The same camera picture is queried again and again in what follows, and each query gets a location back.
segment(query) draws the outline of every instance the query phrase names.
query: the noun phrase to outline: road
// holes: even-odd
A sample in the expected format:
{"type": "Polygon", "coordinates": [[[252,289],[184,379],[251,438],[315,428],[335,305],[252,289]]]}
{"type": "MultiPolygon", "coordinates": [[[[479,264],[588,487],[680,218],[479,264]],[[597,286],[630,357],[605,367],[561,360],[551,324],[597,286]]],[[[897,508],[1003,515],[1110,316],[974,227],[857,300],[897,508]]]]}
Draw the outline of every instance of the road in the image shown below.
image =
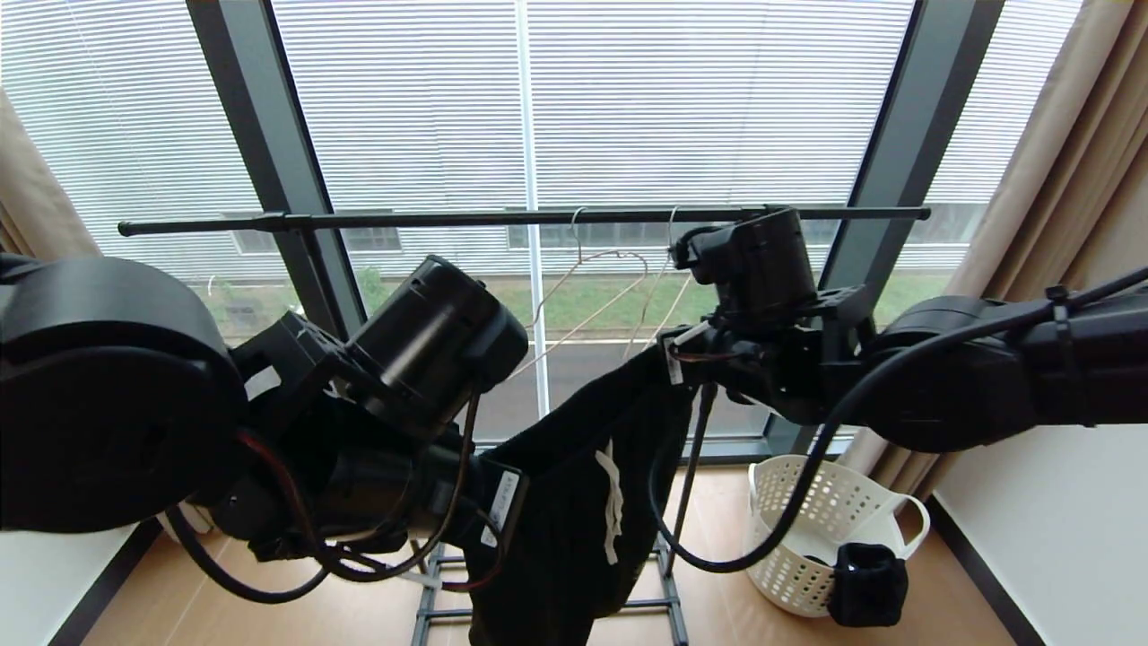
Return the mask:
{"type": "MultiPolygon", "coordinates": [[[[622,364],[625,344],[561,345],[548,356],[550,373],[550,408],[557,408],[577,389],[622,364]]],[[[527,359],[534,357],[534,349],[527,359]]],[[[538,405],[535,372],[529,368],[509,382],[499,384],[482,398],[475,438],[501,441],[527,429],[537,421],[538,405]]],[[[711,434],[761,433],[766,411],[740,406],[720,396],[709,417],[711,434]]]]}

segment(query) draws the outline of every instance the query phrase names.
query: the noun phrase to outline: black baseboard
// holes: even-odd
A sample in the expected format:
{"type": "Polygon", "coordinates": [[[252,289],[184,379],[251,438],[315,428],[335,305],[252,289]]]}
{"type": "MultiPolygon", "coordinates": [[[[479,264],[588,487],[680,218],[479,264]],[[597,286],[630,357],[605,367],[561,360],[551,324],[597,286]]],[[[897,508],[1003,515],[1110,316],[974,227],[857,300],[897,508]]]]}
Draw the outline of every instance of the black baseboard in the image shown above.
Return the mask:
{"type": "Polygon", "coordinates": [[[949,551],[969,574],[969,578],[980,591],[980,594],[988,601],[988,606],[996,613],[996,617],[1004,624],[1004,629],[1019,646],[1045,646],[1045,640],[1040,638],[1037,629],[1029,623],[1029,617],[1024,616],[1013,598],[1009,597],[1004,587],[996,581],[988,565],[974,550],[968,537],[961,528],[953,521],[953,516],[937,501],[930,498],[925,501],[932,527],[937,530],[941,540],[948,545],[949,551]]]}
{"type": "Polygon", "coordinates": [[[111,598],[127,581],[127,576],[147,554],[161,531],[163,530],[160,522],[155,519],[148,519],[135,527],[132,535],[127,537],[124,545],[111,558],[100,576],[95,578],[92,587],[64,620],[52,641],[48,641],[48,646],[79,646],[84,641],[88,631],[95,625],[95,621],[103,614],[103,609],[108,607],[111,598]]]}

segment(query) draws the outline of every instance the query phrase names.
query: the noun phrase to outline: black cloth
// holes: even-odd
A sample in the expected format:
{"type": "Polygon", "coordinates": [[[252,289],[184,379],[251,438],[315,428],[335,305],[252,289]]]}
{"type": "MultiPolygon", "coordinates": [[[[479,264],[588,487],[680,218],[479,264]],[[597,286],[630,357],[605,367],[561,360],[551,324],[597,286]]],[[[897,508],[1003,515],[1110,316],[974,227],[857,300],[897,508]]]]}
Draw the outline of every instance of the black cloth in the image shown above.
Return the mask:
{"type": "MultiPolygon", "coordinates": [[[[502,573],[471,593],[472,645],[581,646],[595,618],[621,609],[658,534],[646,501],[650,468],[667,442],[677,447],[672,456],[681,456],[692,399],[693,389],[669,386],[661,351],[653,348],[488,453],[522,469],[530,484],[502,573]],[[605,553],[611,484],[595,460],[610,441],[625,500],[613,566],[605,553]]],[[[662,509],[676,464],[659,466],[662,509]]],[[[492,561],[490,550],[465,555],[473,576],[492,561]]]]}
{"type": "Polygon", "coordinates": [[[846,543],[837,548],[829,615],[851,628],[897,625],[909,592],[905,559],[884,545],[846,543]]]}

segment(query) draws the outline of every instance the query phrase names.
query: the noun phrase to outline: green lawn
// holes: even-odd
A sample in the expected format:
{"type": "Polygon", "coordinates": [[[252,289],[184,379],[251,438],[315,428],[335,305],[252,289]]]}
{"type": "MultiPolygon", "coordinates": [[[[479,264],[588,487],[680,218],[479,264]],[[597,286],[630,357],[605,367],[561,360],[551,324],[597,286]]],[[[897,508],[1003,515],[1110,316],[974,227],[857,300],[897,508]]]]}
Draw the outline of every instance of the green lawn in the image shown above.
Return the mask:
{"type": "MultiPolygon", "coordinates": [[[[359,290],[369,310],[374,310],[382,304],[398,285],[398,281],[382,280],[370,268],[356,272],[359,290]]],[[[552,287],[558,278],[557,275],[548,277],[545,288],[552,287]]],[[[633,280],[631,277],[615,275],[576,275],[568,279],[546,301],[548,337],[558,338],[577,326],[580,321],[633,280]]],[[[645,321],[642,326],[645,334],[652,333],[658,322],[661,321],[684,280],[687,277],[683,274],[662,277],[646,308],[645,321]]],[[[938,295],[947,281],[947,274],[907,271],[895,273],[877,303],[878,326],[887,325],[910,304],[938,295]]],[[[645,303],[652,286],[653,277],[650,277],[589,322],[580,336],[589,338],[628,337],[641,316],[642,305],[645,303]]],[[[216,281],[210,295],[205,286],[193,288],[208,304],[224,337],[231,342],[250,337],[270,326],[287,308],[298,306],[298,297],[289,285],[250,287],[216,281]]],[[[523,278],[489,278],[487,279],[487,288],[505,303],[523,325],[528,325],[534,316],[528,280],[523,278]]],[[[713,310],[716,301],[716,294],[712,286],[701,286],[691,280],[673,316],[667,321],[667,326],[696,322],[701,314],[713,310]]]]}

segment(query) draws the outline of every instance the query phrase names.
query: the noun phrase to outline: perforated basket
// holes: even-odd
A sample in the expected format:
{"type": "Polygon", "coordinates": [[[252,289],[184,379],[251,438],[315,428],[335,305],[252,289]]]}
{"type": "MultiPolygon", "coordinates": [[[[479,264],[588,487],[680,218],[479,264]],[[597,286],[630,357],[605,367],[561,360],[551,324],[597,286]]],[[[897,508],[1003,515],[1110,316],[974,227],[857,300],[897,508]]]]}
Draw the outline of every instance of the perforated basket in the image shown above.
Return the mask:
{"type": "MultiPolygon", "coordinates": [[[[782,456],[750,467],[750,522],[745,547],[769,535],[793,493],[804,456],[782,456]]],[[[758,590],[781,608],[804,617],[829,614],[837,548],[846,543],[881,544],[908,559],[929,534],[929,513],[912,496],[893,493],[861,474],[824,462],[806,496],[801,513],[782,544],[746,574],[758,590]],[[912,503],[923,520],[921,534],[905,543],[893,513],[912,503]],[[816,557],[828,565],[807,557],[816,557]]]]}

